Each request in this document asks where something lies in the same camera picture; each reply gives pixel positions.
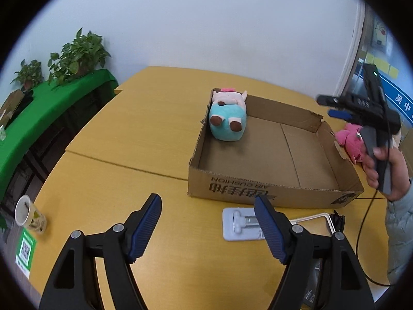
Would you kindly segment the grey jacket right forearm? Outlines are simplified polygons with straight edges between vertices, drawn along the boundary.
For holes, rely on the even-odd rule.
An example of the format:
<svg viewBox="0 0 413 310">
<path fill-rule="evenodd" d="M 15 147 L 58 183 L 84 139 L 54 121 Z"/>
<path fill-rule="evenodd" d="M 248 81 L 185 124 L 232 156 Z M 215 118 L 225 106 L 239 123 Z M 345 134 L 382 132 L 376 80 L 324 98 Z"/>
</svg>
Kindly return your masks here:
<svg viewBox="0 0 413 310">
<path fill-rule="evenodd" d="M 391 284 L 396 284 L 412 257 L 412 184 L 404 197 L 387 201 L 385 225 L 388 234 L 387 278 Z"/>
</svg>

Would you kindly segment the right hand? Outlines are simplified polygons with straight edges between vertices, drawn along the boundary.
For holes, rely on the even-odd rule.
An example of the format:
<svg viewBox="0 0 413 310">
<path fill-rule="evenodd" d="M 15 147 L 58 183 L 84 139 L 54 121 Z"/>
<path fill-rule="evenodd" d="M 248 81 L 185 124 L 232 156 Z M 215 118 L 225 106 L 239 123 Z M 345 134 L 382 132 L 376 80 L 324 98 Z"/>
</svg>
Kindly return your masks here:
<svg viewBox="0 0 413 310">
<path fill-rule="evenodd" d="M 402 199 L 410 189 L 409 172 L 403 154 L 397 148 L 374 148 L 376 160 L 389 161 L 391 165 L 391 188 L 390 194 L 384 194 L 387 200 L 396 202 Z M 363 170 L 366 173 L 368 185 L 377 189 L 379 186 L 379 175 L 375 170 L 375 161 L 368 155 L 363 160 Z"/>
</svg>

